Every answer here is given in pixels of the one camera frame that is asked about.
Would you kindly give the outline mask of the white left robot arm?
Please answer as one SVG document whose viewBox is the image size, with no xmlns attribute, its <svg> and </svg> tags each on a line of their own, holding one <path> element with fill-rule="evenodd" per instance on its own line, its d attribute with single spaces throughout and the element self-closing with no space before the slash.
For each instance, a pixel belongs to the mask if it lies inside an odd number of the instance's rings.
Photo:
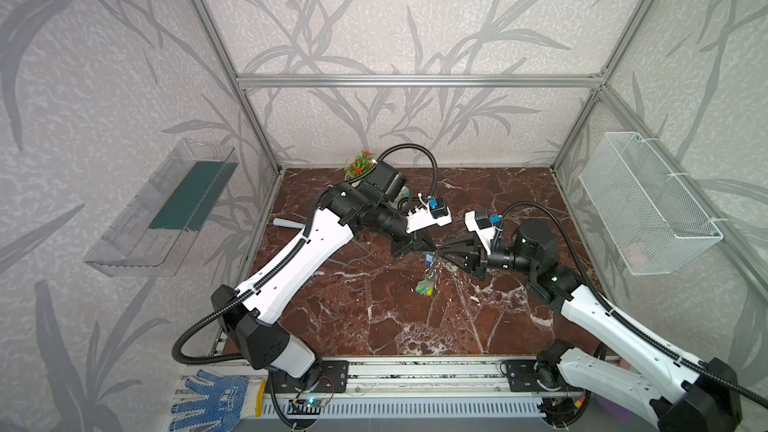
<svg viewBox="0 0 768 432">
<path fill-rule="evenodd" d="M 386 161 L 401 150 L 423 153 L 432 169 L 427 193 L 418 196 L 416 205 L 406 211 L 395 201 L 407 178 Z M 437 161 L 427 148 L 402 143 L 386 149 L 358 176 L 324 189 L 301 230 L 264 267 L 238 286 L 221 286 L 213 293 L 213 312 L 181 334 L 172 346 L 172 358 L 187 366 L 244 360 L 255 370 L 285 373 L 304 387 L 315 384 L 322 360 L 279 325 L 283 311 L 317 269 L 361 231 L 389 239 L 395 257 L 436 251 L 429 228 L 451 222 L 449 207 L 436 194 L 438 175 Z M 236 352 L 216 356 L 184 353 L 186 343 L 213 322 L 236 345 Z"/>
</svg>

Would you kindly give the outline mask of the light blue toy trowel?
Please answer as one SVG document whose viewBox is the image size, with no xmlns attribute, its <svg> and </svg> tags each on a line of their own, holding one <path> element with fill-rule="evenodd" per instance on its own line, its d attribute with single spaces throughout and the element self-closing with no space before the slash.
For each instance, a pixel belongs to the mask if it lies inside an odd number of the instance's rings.
<svg viewBox="0 0 768 432">
<path fill-rule="evenodd" d="M 297 230 L 301 230 L 305 227 L 304 223 L 283 219 L 283 218 L 278 218 L 278 217 L 275 217 L 272 223 L 274 226 L 277 226 L 277 227 L 297 229 Z"/>
</svg>

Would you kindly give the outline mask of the potted artificial flower plant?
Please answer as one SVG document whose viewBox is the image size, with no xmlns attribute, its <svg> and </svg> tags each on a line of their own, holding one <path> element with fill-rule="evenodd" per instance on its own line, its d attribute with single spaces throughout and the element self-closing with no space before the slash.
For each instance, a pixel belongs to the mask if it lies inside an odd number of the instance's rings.
<svg viewBox="0 0 768 432">
<path fill-rule="evenodd" d="M 345 181 L 353 183 L 367 177 L 376 166 L 376 155 L 370 151 L 361 151 L 353 160 L 343 167 Z"/>
</svg>

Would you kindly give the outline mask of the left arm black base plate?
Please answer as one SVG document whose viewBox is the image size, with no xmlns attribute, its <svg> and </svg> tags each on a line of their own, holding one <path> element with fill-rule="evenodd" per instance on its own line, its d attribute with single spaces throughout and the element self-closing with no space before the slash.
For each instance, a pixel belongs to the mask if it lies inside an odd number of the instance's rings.
<svg viewBox="0 0 768 432">
<path fill-rule="evenodd" d="M 268 382 L 277 394 L 343 393 L 350 378 L 349 368 L 350 362 L 346 360 L 323 360 L 311 366 L 301 378 L 278 370 L 272 372 Z"/>
</svg>

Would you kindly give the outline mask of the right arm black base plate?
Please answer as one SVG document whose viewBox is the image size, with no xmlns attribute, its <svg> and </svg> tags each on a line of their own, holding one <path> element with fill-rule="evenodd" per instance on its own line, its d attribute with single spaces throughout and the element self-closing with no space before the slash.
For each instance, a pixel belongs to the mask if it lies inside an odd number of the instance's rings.
<svg viewBox="0 0 768 432">
<path fill-rule="evenodd" d="M 540 365 L 536 359 L 512 359 L 501 363 L 500 370 L 506 377 L 511 392 L 540 394 L 565 394 L 574 396 L 583 389 L 565 382 L 555 365 Z"/>
</svg>

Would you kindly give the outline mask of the blue dotted work glove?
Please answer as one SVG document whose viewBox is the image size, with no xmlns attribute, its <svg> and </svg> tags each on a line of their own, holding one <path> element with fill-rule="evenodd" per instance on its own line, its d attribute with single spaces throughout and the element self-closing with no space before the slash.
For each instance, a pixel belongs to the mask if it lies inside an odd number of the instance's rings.
<svg viewBox="0 0 768 432">
<path fill-rule="evenodd" d="M 171 406 L 169 431 L 234 431 L 255 416 L 259 382 L 198 370 L 184 381 L 189 397 Z"/>
</svg>

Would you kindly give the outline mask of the clear plastic wall tray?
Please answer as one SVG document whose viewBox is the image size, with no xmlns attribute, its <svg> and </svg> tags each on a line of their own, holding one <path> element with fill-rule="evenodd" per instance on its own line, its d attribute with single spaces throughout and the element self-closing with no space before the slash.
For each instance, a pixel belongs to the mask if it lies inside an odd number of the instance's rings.
<svg viewBox="0 0 768 432">
<path fill-rule="evenodd" d="M 84 258 L 108 277 L 172 277 L 234 175 L 233 146 L 179 140 Z"/>
</svg>

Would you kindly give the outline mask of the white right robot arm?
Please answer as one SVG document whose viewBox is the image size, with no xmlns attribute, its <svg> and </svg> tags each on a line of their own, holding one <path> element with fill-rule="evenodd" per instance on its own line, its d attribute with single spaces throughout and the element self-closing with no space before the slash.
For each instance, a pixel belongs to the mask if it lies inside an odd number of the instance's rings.
<svg viewBox="0 0 768 432">
<path fill-rule="evenodd" d="M 440 246 L 440 254 L 476 277 L 489 269 L 524 274 L 531 296 L 631 366 L 624 369 L 557 340 L 538 356 L 544 387 L 566 384 L 595 393 L 659 431 L 733 431 L 743 417 L 742 399 L 767 405 L 766 398 L 739 385 L 734 369 L 722 360 L 701 360 L 609 302 L 577 256 L 573 267 L 560 263 L 559 245 L 574 245 L 553 212 L 523 220 L 509 245 L 501 242 L 504 218 L 484 210 L 466 213 L 468 234 Z"/>
</svg>

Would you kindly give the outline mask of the green circuit board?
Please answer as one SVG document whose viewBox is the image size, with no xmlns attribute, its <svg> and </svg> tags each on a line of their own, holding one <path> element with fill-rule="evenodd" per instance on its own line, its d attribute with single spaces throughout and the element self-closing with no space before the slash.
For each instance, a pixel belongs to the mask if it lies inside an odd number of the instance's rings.
<svg viewBox="0 0 768 432">
<path fill-rule="evenodd" d="M 287 413 L 294 416 L 317 416 L 329 406 L 332 399 L 332 395 L 294 397 L 288 401 Z"/>
</svg>

